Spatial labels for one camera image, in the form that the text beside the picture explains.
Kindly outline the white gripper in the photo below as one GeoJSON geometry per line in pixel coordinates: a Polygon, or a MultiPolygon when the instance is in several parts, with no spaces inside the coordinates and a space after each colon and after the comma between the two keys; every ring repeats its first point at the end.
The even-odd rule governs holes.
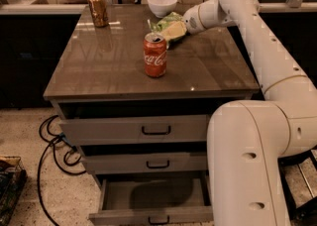
{"type": "Polygon", "coordinates": [[[200,31],[198,21],[198,6],[188,9],[182,18],[182,21],[170,23],[160,33],[167,42],[179,39],[186,34],[186,29],[190,34],[196,34],[200,31]]]}

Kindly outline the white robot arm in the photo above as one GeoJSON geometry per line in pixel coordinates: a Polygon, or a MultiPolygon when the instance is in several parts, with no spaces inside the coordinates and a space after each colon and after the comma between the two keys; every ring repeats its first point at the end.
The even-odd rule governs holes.
{"type": "Polygon", "coordinates": [[[264,96],[226,103],[210,119],[215,226],[291,226],[277,161],[317,144],[317,89],[259,6],[258,0],[209,0],[183,16],[191,34],[237,26],[264,96]]]}

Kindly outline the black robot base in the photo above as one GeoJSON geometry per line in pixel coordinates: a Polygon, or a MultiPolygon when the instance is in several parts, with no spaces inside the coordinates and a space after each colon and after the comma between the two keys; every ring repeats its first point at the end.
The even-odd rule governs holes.
{"type": "Polygon", "coordinates": [[[278,160],[291,226],[317,226],[317,151],[278,160]]]}

